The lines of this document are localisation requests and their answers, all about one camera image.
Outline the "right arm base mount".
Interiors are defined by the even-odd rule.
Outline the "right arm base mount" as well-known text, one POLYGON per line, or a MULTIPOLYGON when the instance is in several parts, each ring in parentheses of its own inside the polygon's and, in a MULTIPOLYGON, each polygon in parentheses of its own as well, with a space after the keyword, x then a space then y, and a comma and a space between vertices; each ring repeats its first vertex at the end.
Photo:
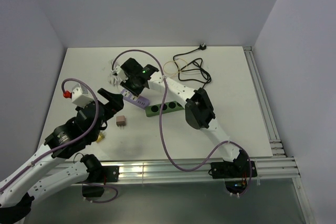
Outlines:
POLYGON ((238 195, 243 193, 252 178, 257 177, 257 168, 254 161, 247 161, 242 165, 222 161, 212 162, 208 174, 212 179, 229 180, 225 182, 225 188, 229 193, 238 195))

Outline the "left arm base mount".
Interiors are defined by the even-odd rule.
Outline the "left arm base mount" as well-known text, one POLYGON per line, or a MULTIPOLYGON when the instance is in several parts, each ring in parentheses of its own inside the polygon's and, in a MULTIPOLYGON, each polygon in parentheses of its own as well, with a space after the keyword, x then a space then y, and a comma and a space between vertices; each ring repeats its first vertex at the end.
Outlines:
POLYGON ((119 166, 102 166, 99 172, 90 173, 81 188, 82 196, 85 199, 98 201, 102 200, 103 194, 107 191, 108 183, 116 183, 119 178, 119 166))

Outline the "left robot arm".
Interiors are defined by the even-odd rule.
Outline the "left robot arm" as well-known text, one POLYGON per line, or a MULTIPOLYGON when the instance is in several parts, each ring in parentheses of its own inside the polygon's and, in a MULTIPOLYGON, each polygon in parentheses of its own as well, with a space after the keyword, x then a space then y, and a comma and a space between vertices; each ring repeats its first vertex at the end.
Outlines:
POLYGON ((93 154, 84 155, 70 167, 51 176, 45 175, 95 142, 107 121, 124 107, 123 96, 101 88, 98 93, 107 103, 95 101, 80 85, 64 91, 76 105, 77 115, 60 125, 45 138, 44 144, 23 165, 28 170, 18 178, 9 176, 1 182, 1 223, 16 223, 25 218, 33 204, 75 183, 102 182, 104 169, 93 154))

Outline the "purple power strip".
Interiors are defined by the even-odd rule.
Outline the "purple power strip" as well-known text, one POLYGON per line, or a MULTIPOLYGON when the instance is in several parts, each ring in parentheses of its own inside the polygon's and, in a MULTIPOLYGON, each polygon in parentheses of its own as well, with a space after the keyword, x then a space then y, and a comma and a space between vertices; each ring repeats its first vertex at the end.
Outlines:
POLYGON ((126 89, 123 89, 120 93, 123 95, 123 99, 125 101, 137 106, 138 108, 145 109, 147 106, 150 105, 149 99, 142 96, 137 97, 126 89))

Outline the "pink plug adapter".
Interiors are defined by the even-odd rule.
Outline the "pink plug adapter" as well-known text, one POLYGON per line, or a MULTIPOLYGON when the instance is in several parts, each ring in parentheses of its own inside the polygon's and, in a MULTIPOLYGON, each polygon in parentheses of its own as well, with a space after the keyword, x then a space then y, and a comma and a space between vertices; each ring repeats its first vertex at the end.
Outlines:
POLYGON ((124 115, 117 116, 115 122, 116 122, 116 126, 119 128, 123 128, 127 124, 126 117, 124 115))

